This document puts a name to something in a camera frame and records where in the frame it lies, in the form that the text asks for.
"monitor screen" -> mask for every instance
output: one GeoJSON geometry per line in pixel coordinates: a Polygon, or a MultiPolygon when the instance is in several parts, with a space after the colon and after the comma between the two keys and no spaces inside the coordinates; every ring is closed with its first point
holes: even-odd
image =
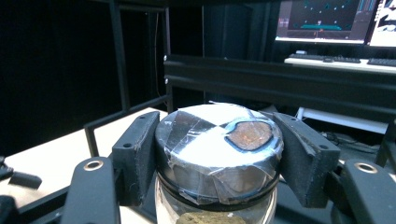
{"type": "Polygon", "coordinates": [[[396,0],[380,0],[368,45],[396,47],[396,0]]]}
{"type": "Polygon", "coordinates": [[[364,44],[376,1],[282,1],[276,40],[364,44]]]}

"brown material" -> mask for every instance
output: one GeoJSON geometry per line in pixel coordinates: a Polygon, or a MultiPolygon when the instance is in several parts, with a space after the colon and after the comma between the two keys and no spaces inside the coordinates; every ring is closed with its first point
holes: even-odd
{"type": "Polygon", "coordinates": [[[246,224],[238,216],[229,216],[229,213],[185,213],[177,220],[176,224],[246,224]]]}
{"type": "Polygon", "coordinates": [[[267,143],[272,136],[272,130],[268,124],[246,121],[237,123],[227,138],[237,147],[251,151],[267,143]]]}

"glass jar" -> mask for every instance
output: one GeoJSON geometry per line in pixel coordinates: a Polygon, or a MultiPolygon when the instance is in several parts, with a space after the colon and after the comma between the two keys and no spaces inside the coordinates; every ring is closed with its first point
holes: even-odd
{"type": "Polygon", "coordinates": [[[197,105],[156,130],[158,223],[271,223],[281,132],[239,105],[197,105]]]}

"jar lid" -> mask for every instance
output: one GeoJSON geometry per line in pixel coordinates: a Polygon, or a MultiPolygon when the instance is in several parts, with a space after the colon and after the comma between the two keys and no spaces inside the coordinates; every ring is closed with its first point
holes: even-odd
{"type": "Polygon", "coordinates": [[[196,204],[250,200],[276,178],[283,150],[276,124],[239,105],[181,108],[156,130],[157,170],[196,204]]]}

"table surface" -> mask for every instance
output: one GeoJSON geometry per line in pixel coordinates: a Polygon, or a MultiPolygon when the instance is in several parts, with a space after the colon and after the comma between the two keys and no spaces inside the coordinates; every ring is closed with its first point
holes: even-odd
{"type": "MultiPolygon", "coordinates": [[[[134,119],[151,111],[158,110],[147,108],[96,129],[95,137],[100,156],[107,157],[134,119]]],[[[165,116],[166,112],[160,111],[161,119],[165,116]]],[[[7,166],[17,172],[37,175],[43,182],[39,189],[34,190],[9,185],[6,179],[0,182],[0,195],[14,197],[18,207],[34,202],[69,186],[76,165],[89,157],[90,151],[83,129],[9,156],[6,158],[7,166]]],[[[151,223],[127,207],[121,207],[120,214],[122,223],[151,223]]]]}

